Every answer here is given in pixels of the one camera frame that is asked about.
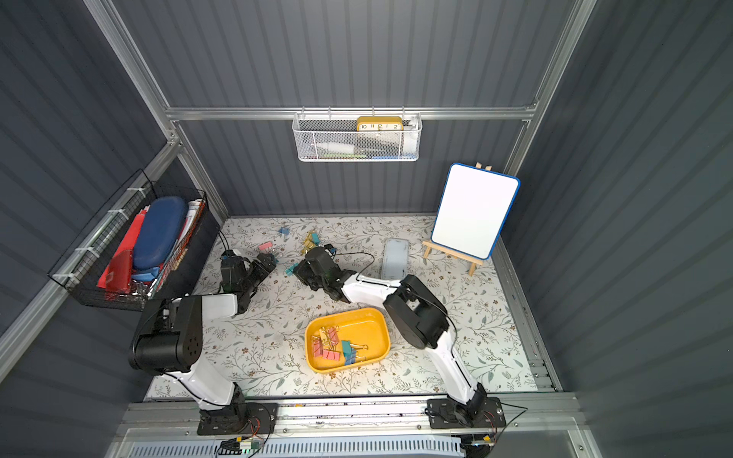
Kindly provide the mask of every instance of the wooden easel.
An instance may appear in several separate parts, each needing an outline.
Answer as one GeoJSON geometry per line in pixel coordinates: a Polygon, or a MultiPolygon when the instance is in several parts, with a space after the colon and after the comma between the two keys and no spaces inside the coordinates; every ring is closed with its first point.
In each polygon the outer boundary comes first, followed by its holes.
{"type": "MultiPolygon", "coordinates": [[[[476,163],[476,168],[481,168],[481,163],[476,163]]],[[[486,166],[486,170],[491,170],[491,166],[486,166]]],[[[476,272],[476,267],[483,265],[484,261],[483,259],[474,258],[473,256],[469,256],[467,254],[460,253],[459,251],[452,250],[450,248],[447,248],[442,245],[438,245],[437,243],[433,243],[429,240],[425,240],[423,243],[425,245],[425,252],[423,253],[422,257],[427,258],[430,255],[430,252],[435,249],[438,251],[442,251],[445,254],[448,254],[449,256],[455,256],[459,259],[464,259],[471,263],[471,267],[468,269],[468,276],[472,277],[474,276],[474,272],[476,272]]]]}

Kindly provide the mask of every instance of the white mesh basket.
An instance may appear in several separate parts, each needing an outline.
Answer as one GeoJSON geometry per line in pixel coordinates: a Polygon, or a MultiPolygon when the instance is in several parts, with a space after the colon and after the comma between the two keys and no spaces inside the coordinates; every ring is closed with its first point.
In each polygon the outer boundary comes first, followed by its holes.
{"type": "Polygon", "coordinates": [[[356,117],[298,113],[292,133],[298,159],[308,162],[417,160],[422,121],[420,114],[402,120],[397,132],[357,132],[356,117]]]}

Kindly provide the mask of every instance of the blue whiteboard frame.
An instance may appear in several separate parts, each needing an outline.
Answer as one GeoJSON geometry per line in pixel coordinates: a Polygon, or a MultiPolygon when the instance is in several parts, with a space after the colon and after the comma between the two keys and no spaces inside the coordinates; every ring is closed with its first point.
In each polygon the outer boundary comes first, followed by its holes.
{"type": "Polygon", "coordinates": [[[498,231],[498,232],[496,233],[496,237],[494,238],[494,242],[493,242],[493,243],[491,244],[491,249],[489,250],[489,255],[488,255],[488,256],[486,256],[485,258],[479,258],[479,257],[476,257],[476,256],[474,256],[473,254],[469,254],[469,253],[466,253],[466,252],[464,252],[464,251],[461,251],[461,250],[457,250],[457,249],[455,249],[455,248],[451,248],[451,247],[449,247],[449,246],[446,246],[446,245],[443,245],[443,244],[441,244],[441,243],[435,242],[435,241],[434,241],[434,240],[432,239],[432,233],[433,233],[433,232],[435,231],[435,223],[433,223],[433,224],[432,224],[432,231],[430,232],[430,241],[431,241],[431,242],[433,242],[433,243],[434,243],[434,244],[436,244],[436,245],[440,245],[440,246],[445,246],[446,248],[450,248],[450,249],[452,249],[453,251],[457,251],[457,252],[459,252],[459,253],[463,253],[463,254],[465,254],[466,256],[470,256],[470,257],[472,257],[472,258],[476,258],[476,259],[482,259],[482,260],[484,260],[484,261],[485,261],[486,259],[489,259],[489,258],[491,257],[491,254],[492,254],[492,253],[494,252],[494,247],[496,246],[496,241],[497,241],[497,240],[499,240],[499,235],[501,235],[501,230],[502,230],[502,229],[504,228],[504,224],[505,224],[505,223],[507,222],[507,216],[509,216],[509,211],[510,211],[510,210],[512,209],[512,206],[514,206],[514,200],[516,200],[516,198],[517,198],[517,193],[519,192],[519,188],[520,188],[520,186],[522,185],[522,182],[521,182],[521,181],[519,180],[519,178],[517,178],[517,177],[513,177],[512,175],[505,175],[505,174],[500,174],[500,173],[498,173],[498,172],[496,172],[496,171],[491,171],[491,170],[486,170],[486,169],[479,169],[479,168],[477,168],[477,167],[473,167],[473,166],[467,166],[467,165],[465,165],[465,164],[461,164],[461,163],[458,163],[458,162],[454,162],[453,164],[451,164],[450,168],[448,169],[448,177],[446,178],[446,183],[445,183],[445,184],[443,185],[443,193],[441,194],[441,203],[440,203],[440,204],[438,205],[438,215],[440,215],[440,214],[441,214],[441,207],[443,206],[443,197],[444,197],[444,196],[445,196],[445,194],[446,194],[446,186],[448,185],[448,180],[449,180],[449,179],[450,179],[450,177],[451,177],[451,171],[453,170],[453,167],[454,167],[454,166],[462,166],[462,167],[468,167],[468,168],[470,168],[470,169],[473,169],[473,170],[480,170],[480,171],[486,172],[486,173],[488,173],[488,174],[496,174],[496,175],[501,175],[502,177],[508,177],[508,178],[512,178],[512,179],[514,179],[514,180],[517,180],[517,189],[516,189],[516,190],[514,191],[514,196],[512,196],[512,201],[511,201],[511,202],[509,203],[509,208],[507,208],[507,213],[506,213],[506,214],[504,215],[504,219],[503,219],[503,220],[501,221],[501,225],[499,226],[499,231],[498,231]]]}

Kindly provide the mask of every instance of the mounting plate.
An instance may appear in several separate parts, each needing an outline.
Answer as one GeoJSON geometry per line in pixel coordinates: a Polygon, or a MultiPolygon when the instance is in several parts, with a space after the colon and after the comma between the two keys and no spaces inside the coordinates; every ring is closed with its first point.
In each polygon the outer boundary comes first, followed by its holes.
{"type": "Polygon", "coordinates": [[[199,436],[251,435],[258,431],[259,425],[258,434],[270,435],[275,431],[278,406],[274,402],[244,402],[244,396],[237,391],[229,406],[220,410],[200,410],[201,421],[196,433],[199,436]]]}
{"type": "MultiPolygon", "coordinates": [[[[455,417],[456,401],[450,398],[436,398],[427,400],[427,411],[437,413],[439,415],[430,415],[430,428],[431,429],[453,429],[453,428],[465,428],[458,422],[455,417]]],[[[491,397],[484,399],[484,403],[479,409],[479,415],[474,419],[473,428],[483,428],[491,430],[491,424],[495,428],[501,428],[507,425],[507,420],[504,417],[504,409],[501,406],[499,398],[491,397]],[[490,413],[491,415],[484,415],[483,412],[490,413]]]]}

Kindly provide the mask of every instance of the blue pencil case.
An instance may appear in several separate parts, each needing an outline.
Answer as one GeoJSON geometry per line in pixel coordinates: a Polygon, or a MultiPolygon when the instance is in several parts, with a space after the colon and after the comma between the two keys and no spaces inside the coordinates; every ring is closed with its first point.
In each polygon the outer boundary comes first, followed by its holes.
{"type": "Polygon", "coordinates": [[[166,260],[187,212],[188,205],[178,196],[161,197],[150,205],[133,249],[136,272],[159,266],[166,260]]]}

